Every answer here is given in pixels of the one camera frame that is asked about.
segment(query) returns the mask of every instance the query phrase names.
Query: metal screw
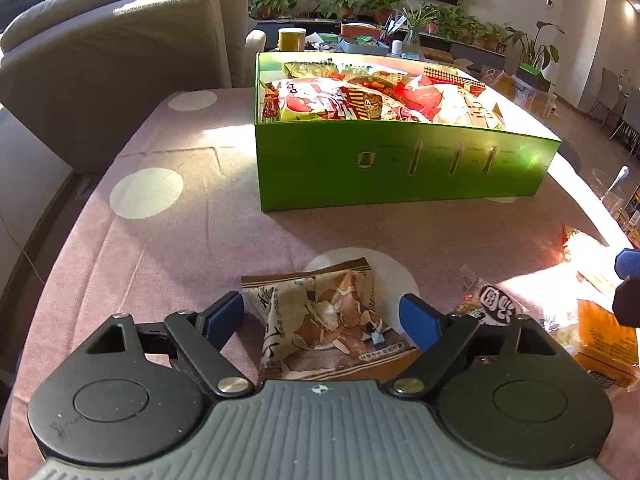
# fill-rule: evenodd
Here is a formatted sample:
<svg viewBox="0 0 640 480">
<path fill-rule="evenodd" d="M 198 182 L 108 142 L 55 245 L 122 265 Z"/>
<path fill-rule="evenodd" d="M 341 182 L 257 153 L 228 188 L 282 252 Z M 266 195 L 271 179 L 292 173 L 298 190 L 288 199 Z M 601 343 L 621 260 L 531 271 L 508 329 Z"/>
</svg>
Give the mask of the metal screw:
<svg viewBox="0 0 640 480">
<path fill-rule="evenodd" d="M 225 394 L 241 394 L 249 389 L 249 381 L 244 377 L 225 377 L 220 379 L 218 389 Z"/>
<path fill-rule="evenodd" d="M 399 394 L 419 394 L 424 390 L 424 383 L 415 377 L 398 379 L 394 383 L 394 390 Z"/>
</svg>

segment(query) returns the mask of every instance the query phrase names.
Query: table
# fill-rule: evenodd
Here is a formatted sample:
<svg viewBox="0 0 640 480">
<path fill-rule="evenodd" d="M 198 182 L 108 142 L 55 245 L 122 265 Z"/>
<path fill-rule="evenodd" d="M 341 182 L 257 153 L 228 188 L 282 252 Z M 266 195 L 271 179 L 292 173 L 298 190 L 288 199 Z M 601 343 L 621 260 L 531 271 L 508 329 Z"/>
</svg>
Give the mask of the table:
<svg viewBox="0 0 640 480">
<path fill-rule="evenodd" d="M 561 261 L 561 222 L 617 251 L 630 246 L 588 186 L 556 156 L 537 195 L 498 202 L 448 200 L 260 211 L 252 89 L 176 94 L 160 103 L 89 198 L 36 310 L 15 385 L 10 479 L 42 462 L 26 407 L 50 372 L 101 322 L 137 322 L 202 310 L 243 274 L 275 274 L 364 254 L 376 301 L 414 292 L 446 312 L 461 299 L 461 266 L 500 283 L 528 306 L 575 301 L 575 271 Z M 247 314 L 223 354 L 256 380 L 262 327 Z M 640 397 L 614 403 L 600 462 L 637 478 Z"/>
</svg>

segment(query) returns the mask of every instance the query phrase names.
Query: glass vase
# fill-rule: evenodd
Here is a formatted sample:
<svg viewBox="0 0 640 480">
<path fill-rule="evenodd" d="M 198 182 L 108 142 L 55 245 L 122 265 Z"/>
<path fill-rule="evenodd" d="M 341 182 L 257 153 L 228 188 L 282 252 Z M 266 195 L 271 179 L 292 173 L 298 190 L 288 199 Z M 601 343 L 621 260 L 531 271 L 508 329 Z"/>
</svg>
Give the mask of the glass vase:
<svg viewBox="0 0 640 480">
<path fill-rule="evenodd" d="M 409 27 L 409 31 L 402 42 L 402 52 L 420 55 L 420 30 L 417 27 Z"/>
</svg>

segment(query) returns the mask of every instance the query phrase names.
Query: black circular cover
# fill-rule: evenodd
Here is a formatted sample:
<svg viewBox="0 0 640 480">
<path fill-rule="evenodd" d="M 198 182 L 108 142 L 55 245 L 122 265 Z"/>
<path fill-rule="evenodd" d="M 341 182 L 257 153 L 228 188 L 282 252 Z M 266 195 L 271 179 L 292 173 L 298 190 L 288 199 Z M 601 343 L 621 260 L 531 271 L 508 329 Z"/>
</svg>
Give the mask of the black circular cover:
<svg viewBox="0 0 640 480">
<path fill-rule="evenodd" d="M 438 396 L 444 427 L 472 451 L 518 467 L 597 456 L 612 424 L 609 399 L 563 353 L 501 356 L 454 377 Z"/>
<path fill-rule="evenodd" d="M 108 320 L 37 389 L 28 417 L 46 456 L 129 465 L 175 447 L 199 425 L 205 406 L 196 384 L 147 361 L 135 330 L 130 317 Z M 105 348 L 114 334 L 124 334 L 124 345 Z"/>
</svg>

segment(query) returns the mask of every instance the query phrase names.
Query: white polka dot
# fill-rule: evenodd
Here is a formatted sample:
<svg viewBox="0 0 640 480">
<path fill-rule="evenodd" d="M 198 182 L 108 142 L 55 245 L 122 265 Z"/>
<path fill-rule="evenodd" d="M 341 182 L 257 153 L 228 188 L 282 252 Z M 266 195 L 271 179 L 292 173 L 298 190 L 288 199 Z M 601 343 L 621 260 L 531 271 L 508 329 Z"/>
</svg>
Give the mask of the white polka dot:
<svg viewBox="0 0 640 480">
<path fill-rule="evenodd" d="M 499 202 L 501 204 L 513 204 L 517 196 L 496 196 L 496 197 L 488 197 L 486 200 L 491 200 L 491 202 Z"/>
<path fill-rule="evenodd" d="M 218 96 L 209 90 L 183 92 L 169 101 L 169 108 L 179 112 L 193 112 L 211 106 L 218 100 Z"/>
<path fill-rule="evenodd" d="M 184 181 L 175 171 L 146 168 L 119 181 L 111 190 L 109 205 L 123 218 L 149 218 L 171 207 L 183 187 Z"/>
<path fill-rule="evenodd" d="M 400 298 L 407 293 L 419 296 L 420 292 L 411 273 L 391 256 L 371 249 L 345 247 L 316 256 L 305 271 L 322 269 L 363 256 L 373 269 L 374 295 L 380 316 L 396 332 L 405 333 L 398 314 Z"/>
</svg>

